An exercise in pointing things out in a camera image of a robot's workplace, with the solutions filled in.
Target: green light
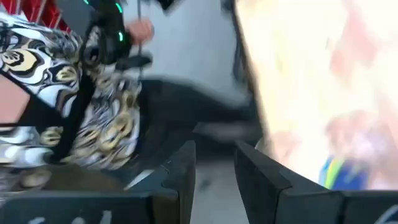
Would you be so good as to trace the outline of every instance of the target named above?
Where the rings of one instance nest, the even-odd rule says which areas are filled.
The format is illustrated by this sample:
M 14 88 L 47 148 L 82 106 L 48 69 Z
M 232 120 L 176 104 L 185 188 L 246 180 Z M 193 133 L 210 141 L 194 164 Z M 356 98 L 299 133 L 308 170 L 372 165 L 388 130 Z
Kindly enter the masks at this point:
M 123 13 L 122 7 L 119 5 L 119 3 L 116 3 L 116 7 L 119 9 L 120 13 Z
M 122 32 L 119 32 L 119 41 L 123 41 L 123 34 L 122 34 Z

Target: hand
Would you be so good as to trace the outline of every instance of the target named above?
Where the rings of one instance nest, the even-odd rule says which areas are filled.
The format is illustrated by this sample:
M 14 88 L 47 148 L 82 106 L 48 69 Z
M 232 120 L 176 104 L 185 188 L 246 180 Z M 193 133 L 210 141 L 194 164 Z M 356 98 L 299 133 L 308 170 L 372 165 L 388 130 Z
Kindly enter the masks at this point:
M 149 19 L 130 22 L 126 25 L 126 30 L 131 35 L 133 45 L 144 44 L 154 36 L 153 25 Z

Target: gray floor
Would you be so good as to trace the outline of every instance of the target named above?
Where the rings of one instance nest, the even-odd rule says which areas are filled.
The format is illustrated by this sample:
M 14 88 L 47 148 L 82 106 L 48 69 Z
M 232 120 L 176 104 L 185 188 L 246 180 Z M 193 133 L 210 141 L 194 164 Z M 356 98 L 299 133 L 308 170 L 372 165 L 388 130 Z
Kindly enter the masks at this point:
M 155 27 L 154 39 L 144 47 L 154 56 L 145 77 L 191 83 L 230 105 L 245 102 L 231 76 L 233 25 L 219 1 L 183 0 L 168 16 L 154 3 L 142 8 Z M 135 0 L 128 0 L 124 13 L 125 21 L 137 18 Z M 198 165 L 191 223 L 248 223 L 231 161 Z

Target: patterned dress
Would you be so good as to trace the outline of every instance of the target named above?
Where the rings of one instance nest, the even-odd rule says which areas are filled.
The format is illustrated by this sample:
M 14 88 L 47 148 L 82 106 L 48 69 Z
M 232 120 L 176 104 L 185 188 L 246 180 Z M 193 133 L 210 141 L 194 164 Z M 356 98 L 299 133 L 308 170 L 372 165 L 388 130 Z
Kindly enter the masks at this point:
M 75 35 L 0 14 L 3 170 L 46 165 L 45 155 L 58 151 L 70 151 L 64 162 L 94 169 L 118 169 L 131 158 L 141 84 L 107 75 L 103 66 L 82 75 L 80 43 Z

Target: person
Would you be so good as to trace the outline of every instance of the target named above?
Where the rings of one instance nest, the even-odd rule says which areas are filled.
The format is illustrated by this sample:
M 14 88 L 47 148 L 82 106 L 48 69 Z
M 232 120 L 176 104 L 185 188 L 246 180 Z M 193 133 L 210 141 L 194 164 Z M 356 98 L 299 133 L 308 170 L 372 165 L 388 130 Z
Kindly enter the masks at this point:
M 126 29 L 134 45 L 154 35 L 148 19 L 129 22 Z M 104 65 L 88 68 L 82 75 L 80 44 L 76 35 L 0 14 L 4 190 L 15 190 L 16 185 L 19 190 L 44 187 L 51 175 L 65 172 L 55 168 L 51 174 L 41 167 L 58 162 L 110 173 L 116 170 L 113 175 L 130 178 L 162 162 L 185 141 L 201 138 L 191 134 L 197 122 L 245 119 L 240 111 L 189 86 L 106 74 Z M 96 60 L 91 57 L 96 52 L 85 60 Z M 118 171 L 126 166 L 127 171 Z M 87 180 L 93 176 L 75 180 L 76 188 L 84 187 L 80 182 L 98 182 Z

